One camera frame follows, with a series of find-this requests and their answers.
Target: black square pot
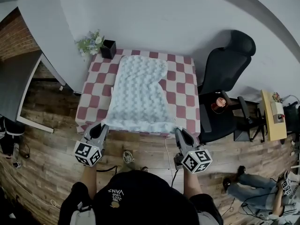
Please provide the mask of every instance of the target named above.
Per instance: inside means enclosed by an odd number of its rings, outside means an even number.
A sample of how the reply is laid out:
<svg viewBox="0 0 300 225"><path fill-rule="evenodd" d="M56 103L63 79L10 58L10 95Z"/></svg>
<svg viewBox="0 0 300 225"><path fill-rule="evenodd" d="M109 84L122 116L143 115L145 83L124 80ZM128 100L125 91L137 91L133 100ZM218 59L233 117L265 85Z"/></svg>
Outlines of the black square pot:
<svg viewBox="0 0 300 225"><path fill-rule="evenodd" d="M113 59L117 52L116 42L111 40L104 40L103 45L105 47L100 47L102 57Z"/></svg>

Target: black sleeve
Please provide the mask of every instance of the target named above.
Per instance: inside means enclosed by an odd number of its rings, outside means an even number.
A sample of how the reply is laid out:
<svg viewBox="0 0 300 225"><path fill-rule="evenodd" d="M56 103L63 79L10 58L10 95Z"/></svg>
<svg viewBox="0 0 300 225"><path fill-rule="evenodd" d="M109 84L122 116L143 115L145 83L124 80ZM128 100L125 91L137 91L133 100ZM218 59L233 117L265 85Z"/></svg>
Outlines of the black sleeve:
<svg viewBox="0 0 300 225"><path fill-rule="evenodd" d="M208 194L198 194L192 196L190 201L195 206L197 212L208 212L211 214L219 225L223 225L223 219L214 204L214 200Z"/></svg>
<svg viewBox="0 0 300 225"><path fill-rule="evenodd" d="M58 225L70 224L73 212L78 210L77 205L82 202L82 206L86 207L91 205L91 201L88 188L81 182L75 183L70 195L61 205Z"/></svg>

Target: red and white tablecloth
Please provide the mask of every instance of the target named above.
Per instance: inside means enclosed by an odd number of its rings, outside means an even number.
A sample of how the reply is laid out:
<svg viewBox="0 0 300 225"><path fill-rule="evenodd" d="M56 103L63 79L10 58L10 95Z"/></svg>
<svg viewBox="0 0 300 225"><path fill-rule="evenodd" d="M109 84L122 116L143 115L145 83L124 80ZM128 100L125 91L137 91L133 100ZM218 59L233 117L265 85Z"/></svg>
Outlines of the red and white tablecloth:
<svg viewBox="0 0 300 225"><path fill-rule="evenodd" d="M159 84L165 92L168 106L176 124L198 136L200 134L200 112L196 72L193 59L160 52L117 49L114 58L104 59L101 54L93 56L88 79L83 86L76 114L77 132L83 133L95 121L103 120L111 101L119 62L123 56L141 55L168 62L167 75Z"/></svg>

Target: white flower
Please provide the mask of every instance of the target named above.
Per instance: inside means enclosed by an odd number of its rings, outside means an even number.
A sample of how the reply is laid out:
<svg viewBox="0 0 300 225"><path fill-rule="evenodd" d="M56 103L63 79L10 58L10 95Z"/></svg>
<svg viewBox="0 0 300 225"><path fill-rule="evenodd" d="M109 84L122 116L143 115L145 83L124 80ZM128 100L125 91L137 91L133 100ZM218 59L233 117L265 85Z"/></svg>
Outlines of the white flower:
<svg viewBox="0 0 300 225"><path fill-rule="evenodd" d="M101 43L102 42L102 38L99 36L99 37L97 37L96 38L96 40L95 40L95 43L96 44L99 44L99 43Z"/></svg>
<svg viewBox="0 0 300 225"><path fill-rule="evenodd" d="M95 54L98 53L98 51L97 51L97 50L91 50L90 53L91 53L92 55L95 55Z"/></svg>

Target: gray panel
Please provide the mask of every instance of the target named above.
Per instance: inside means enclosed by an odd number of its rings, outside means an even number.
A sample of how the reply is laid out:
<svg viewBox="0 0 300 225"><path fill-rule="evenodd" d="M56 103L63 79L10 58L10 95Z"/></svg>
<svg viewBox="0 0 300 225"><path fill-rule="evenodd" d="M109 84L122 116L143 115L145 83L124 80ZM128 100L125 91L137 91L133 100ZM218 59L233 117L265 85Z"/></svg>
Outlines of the gray panel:
<svg viewBox="0 0 300 225"><path fill-rule="evenodd" d="M28 52L0 64L0 114L16 121L19 106L30 75L42 51Z"/></svg>

